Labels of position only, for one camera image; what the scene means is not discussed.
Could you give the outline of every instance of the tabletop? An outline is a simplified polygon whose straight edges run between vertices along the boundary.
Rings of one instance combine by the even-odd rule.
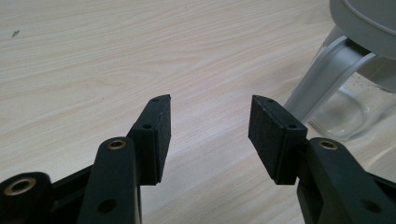
[[[248,140],[251,96],[284,104],[333,27],[327,0],[0,0],[0,180],[93,163],[146,102],[172,97],[144,223],[302,223]],[[343,142],[396,181],[396,117]],[[308,137],[320,136],[311,126]]]

